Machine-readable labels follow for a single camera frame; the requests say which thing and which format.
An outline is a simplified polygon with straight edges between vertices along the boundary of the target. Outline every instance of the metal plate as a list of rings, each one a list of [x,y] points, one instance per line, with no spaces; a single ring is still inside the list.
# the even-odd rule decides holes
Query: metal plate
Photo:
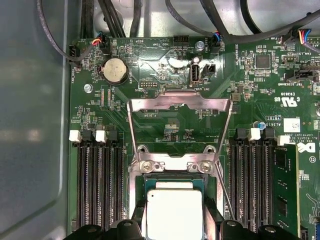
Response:
[[[203,236],[203,200],[199,190],[153,189],[147,193],[148,239],[200,240]]]

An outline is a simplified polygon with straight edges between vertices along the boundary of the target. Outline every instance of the connector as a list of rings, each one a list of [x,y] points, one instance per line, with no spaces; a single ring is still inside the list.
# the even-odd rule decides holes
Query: connector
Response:
[[[290,30],[286,35],[279,37],[280,44],[293,44],[299,40],[298,30]]]

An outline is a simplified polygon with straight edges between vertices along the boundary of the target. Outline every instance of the gray cable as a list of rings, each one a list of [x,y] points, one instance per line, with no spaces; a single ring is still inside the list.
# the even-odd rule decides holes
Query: gray cable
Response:
[[[174,19],[177,20],[178,23],[182,24],[183,26],[203,36],[207,36],[207,37],[213,36],[212,32],[202,30],[201,28],[198,28],[197,26],[192,25],[191,23],[187,22],[183,17],[181,17],[180,14],[175,10],[174,6],[172,6],[170,0],[165,0],[165,5],[169,13],[171,14],[171,16],[174,17]]]
[[[91,44],[90,46],[87,47],[87,49],[82,53],[81,56],[79,57],[73,57],[70,56],[69,54],[65,53],[56,43],[56,41],[54,40],[54,38],[52,37],[52,34],[49,30],[49,27],[47,25],[47,21],[45,18],[45,14],[44,14],[44,10],[43,10],[43,5],[42,5],[42,0],[36,0],[36,9],[39,15],[39,19],[41,22],[41,26],[43,28],[43,31],[46,35],[46,37],[48,38],[50,44],[53,46],[53,48],[62,56],[64,56],[66,59],[72,61],[72,62],[80,62],[81,60],[83,60],[86,56],[88,56],[88,54],[91,52],[91,50],[94,48],[94,46]]]
[[[302,46],[305,46],[307,49],[310,49],[311,51],[317,53],[317,54],[320,54],[320,49],[319,48],[316,48],[314,46],[312,46],[311,44],[309,43],[304,43]]]

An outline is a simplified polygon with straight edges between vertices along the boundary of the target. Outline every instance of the colorful wires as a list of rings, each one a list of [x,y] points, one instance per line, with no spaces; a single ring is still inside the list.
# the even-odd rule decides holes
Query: colorful wires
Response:
[[[309,49],[317,54],[320,54],[319,48],[316,48],[315,46],[308,43],[308,36],[309,36],[310,32],[311,32],[311,29],[298,30],[300,43],[302,46],[306,47],[307,49]]]
[[[102,33],[99,32],[98,36],[91,42],[93,46],[97,46],[102,43]]]
[[[214,33],[213,33],[213,36],[216,37],[216,40],[217,40],[218,42],[220,42],[221,37],[220,37],[220,33],[219,33],[218,31],[214,32]]]
[[[311,32],[311,29],[300,29],[298,30],[299,33],[299,39],[301,45],[304,45],[307,42],[308,35]]]

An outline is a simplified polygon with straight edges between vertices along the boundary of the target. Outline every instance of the screw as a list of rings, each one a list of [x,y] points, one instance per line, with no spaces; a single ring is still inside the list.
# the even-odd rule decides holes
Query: screw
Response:
[[[236,222],[234,222],[234,221],[227,221],[226,224],[228,224],[231,227],[237,226]]]
[[[195,64],[198,64],[200,62],[200,58],[195,56],[192,61],[195,63]]]
[[[203,51],[205,49],[205,43],[203,41],[197,41],[195,43],[195,49],[199,52]]]
[[[87,83],[83,86],[83,90],[85,93],[89,94],[94,90],[94,87],[91,84]]]
[[[271,226],[266,226],[266,227],[265,227],[265,230],[266,230],[267,232],[273,233],[273,234],[276,232],[276,230],[275,230],[273,227],[271,227]]]
[[[152,164],[151,164],[151,162],[145,161],[145,162],[142,164],[142,169],[143,169],[144,172],[150,172],[150,170],[152,169]]]
[[[95,228],[90,228],[89,230],[88,230],[88,233],[94,233],[94,232],[96,232],[97,231],[97,229],[95,229]]]
[[[201,163],[200,168],[204,173],[208,173],[211,171],[211,165],[208,162]]]

